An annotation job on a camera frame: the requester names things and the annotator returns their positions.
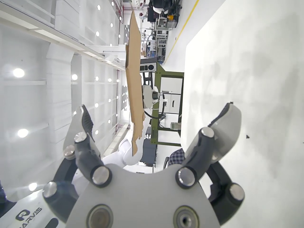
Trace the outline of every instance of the black chair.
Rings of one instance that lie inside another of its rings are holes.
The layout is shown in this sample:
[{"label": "black chair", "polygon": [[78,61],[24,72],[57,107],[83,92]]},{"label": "black chair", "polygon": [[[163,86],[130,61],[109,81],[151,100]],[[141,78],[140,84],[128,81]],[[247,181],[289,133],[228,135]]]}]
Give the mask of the black chair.
[{"label": "black chair", "polygon": [[180,8],[179,2],[180,0],[152,0],[153,6],[158,9],[163,9],[165,11],[172,10],[175,8]]}]

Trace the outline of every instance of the white column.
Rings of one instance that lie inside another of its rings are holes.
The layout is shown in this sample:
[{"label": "white column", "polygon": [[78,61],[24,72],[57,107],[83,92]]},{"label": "white column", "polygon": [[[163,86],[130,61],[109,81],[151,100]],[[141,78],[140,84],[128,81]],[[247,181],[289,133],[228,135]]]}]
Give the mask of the white column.
[{"label": "white column", "polygon": [[47,53],[47,99],[50,125],[50,154],[60,159],[63,142],[72,120],[71,60],[74,52],[52,44]]}]

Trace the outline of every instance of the white cabinet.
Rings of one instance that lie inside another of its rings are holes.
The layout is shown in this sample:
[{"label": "white cabinet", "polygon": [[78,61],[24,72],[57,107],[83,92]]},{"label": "white cabinet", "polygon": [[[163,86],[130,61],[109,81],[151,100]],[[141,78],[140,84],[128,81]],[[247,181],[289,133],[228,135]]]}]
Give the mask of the white cabinet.
[{"label": "white cabinet", "polygon": [[175,95],[175,94],[171,95],[170,113],[175,113],[175,114],[179,113],[180,102],[181,102],[180,95]]},{"label": "white cabinet", "polygon": [[162,77],[161,93],[181,94],[182,78]]},{"label": "white cabinet", "polygon": [[[164,113],[169,113],[170,112],[170,105],[171,105],[171,94],[165,94],[165,99],[168,100],[165,108],[164,108]],[[163,103],[161,102],[159,104],[159,112],[162,112],[163,110]]]},{"label": "white cabinet", "polygon": [[[165,94],[165,99],[167,99],[168,102],[164,108],[164,113],[178,114],[179,105],[181,103],[181,96],[176,94]],[[160,103],[159,112],[161,112],[162,109],[163,109],[163,103]]]}]

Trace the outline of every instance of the yellow floor line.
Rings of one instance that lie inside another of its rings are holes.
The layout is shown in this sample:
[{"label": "yellow floor line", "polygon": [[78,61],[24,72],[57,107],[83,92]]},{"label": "yellow floor line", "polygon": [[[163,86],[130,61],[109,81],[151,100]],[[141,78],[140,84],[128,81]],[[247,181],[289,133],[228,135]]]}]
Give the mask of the yellow floor line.
[{"label": "yellow floor line", "polygon": [[179,39],[181,33],[183,32],[184,28],[186,27],[186,25],[187,25],[187,23],[188,23],[190,17],[192,16],[193,11],[195,10],[195,8],[196,8],[197,4],[199,3],[199,1],[200,1],[200,0],[196,0],[196,2],[195,2],[195,4],[194,4],[194,6],[193,6],[193,8],[192,8],[192,10],[191,10],[191,12],[190,12],[188,18],[187,18],[187,20],[186,20],[186,22],[185,22],[185,24],[184,24],[184,26],[182,27],[182,29],[181,29],[181,31],[180,31],[178,37],[176,38],[176,41],[174,42],[173,47],[172,47],[172,49],[170,50],[169,55],[167,56],[167,58],[166,58],[166,60],[164,61],[164,63],[168,60],[168,58],[169,58],[169,56],[170,56],[172,50],[174,49],[175,44],[177,43],[177,41],[178,41],[178,39]]}]

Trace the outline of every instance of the gray machine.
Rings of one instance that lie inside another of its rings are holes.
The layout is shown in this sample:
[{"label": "gray machine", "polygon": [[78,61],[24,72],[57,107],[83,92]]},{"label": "gray machine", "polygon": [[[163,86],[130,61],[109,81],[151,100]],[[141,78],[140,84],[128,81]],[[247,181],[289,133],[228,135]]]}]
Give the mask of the gray machine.
[{"label": "gray machine", "polygon": [[[245,198],[244,190],[231,181],[219,163],[240,133],[241,112],[232,103],[208,127],[199,130],[183,164],[154,174],[131,173],[117,164],[105,165],[91,135],[89,113],[84,105],[81,108],[81,119],[74,118],[79,123],[71,124],[66,137],[69,145],[65,145],[65,158],[42,192],[49,212],[56,217],[52,220],[59,219],[57,225],[45,227],[219,228],[238,211]],[[80,196],[72,184],[77,169],[89,182]],[[213,182],[209,198],[199,184],[205,173]],[[3,207],[0,214],[7,223],[20,212],[18,208],[14,213],[11,203]]]}]

